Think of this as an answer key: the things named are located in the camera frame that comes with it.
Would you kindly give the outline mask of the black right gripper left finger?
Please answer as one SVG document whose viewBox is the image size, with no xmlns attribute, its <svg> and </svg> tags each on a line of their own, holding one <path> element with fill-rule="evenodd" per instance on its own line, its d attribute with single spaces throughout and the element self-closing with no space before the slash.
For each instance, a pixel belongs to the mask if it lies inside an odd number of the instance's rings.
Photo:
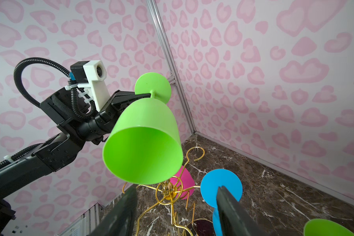
<svg viewBox="0 0 354 236">
<path fill-rule="evenodd" d="M 131 236 L 137 209 L 136 187 L 130 187 L 90 236 Z"/>
</svg>

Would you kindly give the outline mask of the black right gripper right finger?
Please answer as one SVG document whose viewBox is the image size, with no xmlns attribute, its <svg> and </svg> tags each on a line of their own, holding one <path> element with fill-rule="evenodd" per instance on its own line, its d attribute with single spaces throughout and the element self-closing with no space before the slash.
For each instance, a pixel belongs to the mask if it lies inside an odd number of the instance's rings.
<svg viewBox="0 0 354 236">
<path fill-rule="evenodd" d="M 226 187 L 219 187 L 216 201 L 217 236 L 267 235 Z"/>
</svg>

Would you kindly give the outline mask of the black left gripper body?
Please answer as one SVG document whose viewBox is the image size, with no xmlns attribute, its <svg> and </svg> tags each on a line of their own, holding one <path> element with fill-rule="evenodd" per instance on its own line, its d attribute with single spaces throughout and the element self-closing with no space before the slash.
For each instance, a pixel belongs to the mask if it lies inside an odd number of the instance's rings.
<svg viewBox="0 0 354 236">
<path fill-rule="evenodd" d="M 98 127 L 101 130 L 112 130 L 120 115 L 131 103 L 142 98 L 150 97 L 150 93 L 135 94 L 135 92 L 117 90 L 98 112 Z"/>
</svg>

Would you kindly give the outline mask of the green wine glass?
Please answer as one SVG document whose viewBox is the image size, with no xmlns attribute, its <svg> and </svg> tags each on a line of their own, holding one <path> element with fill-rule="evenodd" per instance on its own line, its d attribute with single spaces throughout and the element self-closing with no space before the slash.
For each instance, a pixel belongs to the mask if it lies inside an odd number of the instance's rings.
<svg viewBox="0 0 354 236">
<path fill-rule="evenodd" d="M 312 219 L 303 229 L 304 236 L 354 236 L 349 229 L 326 219 Z"/>
<path fill-rule="evenodd" d="M 156 184 L 176 174 L 183 162 L 178 125 L 167 106 L 172 89 L 161 74 L 143 74 L 132 102 L 120 115 L 103 148 L 107 169 L 134 184 Z"/>
</svg>

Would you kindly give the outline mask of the magenta plastic wine glass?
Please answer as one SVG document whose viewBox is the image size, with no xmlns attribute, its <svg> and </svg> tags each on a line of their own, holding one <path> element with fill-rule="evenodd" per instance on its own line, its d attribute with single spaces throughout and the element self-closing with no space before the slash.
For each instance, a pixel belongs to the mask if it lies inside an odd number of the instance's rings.
<svg viewBox="0 0 354 236">
<path fill-rule="evenodd" d="M 185 168 L 183 171 L 183 166 L 181 166 L 180 170 L 174 175 L 176 177 L 180 177 L 180 179 L 182 180 L 182 184 L 183 184 L 183 190 L 193 187 L 195 186 L 195 181 L 193 179 L 193 177 L 191 176 L 191 174 L 189 173 L 189 171 Z M 181 182 L 178 181 L 178 179 L 176 178 L 170 178 L 170 182 L 171 184 L 175 185 L 178 183 L 178 185 L 176 185 L 176 187 L 179 187 L 179 185 L 181 184 Z M 192 194 L 194 193 L 195 189 L 191 189 L 189 190 L 189 196 L 191 197 Z M 187 199 L 187 194 L 188 192 L 184 192 L 182 194 L 182 196 L 180 197 L 180 199 Z"/>
</svg>

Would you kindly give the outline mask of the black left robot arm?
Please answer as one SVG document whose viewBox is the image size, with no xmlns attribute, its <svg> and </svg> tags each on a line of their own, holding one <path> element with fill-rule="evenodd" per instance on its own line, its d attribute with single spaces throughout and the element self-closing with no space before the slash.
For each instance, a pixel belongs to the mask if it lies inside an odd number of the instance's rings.
<svg viewBox="0 0 354 236">
<path fill-rule="evenodd" d="M 150 93 L 136 95 L 118 90 L 106 99 L 102 112 L 80 118 L 72 109 L 87 110 L 88 105 L 78 95 L 75 89 L 62 88 L 40 103 L 41 110 L 56 123 L 61 133 L 44 143 L 26 147 L 0 163 L 0 235 L 8 222 L 15 219 L 15 211 L 5 197 L 72 163 L 86 142 L 95 145 L 103 142 L 104 135 L 113 130 L 125 108 L 151 96 Z"/>
</svg>

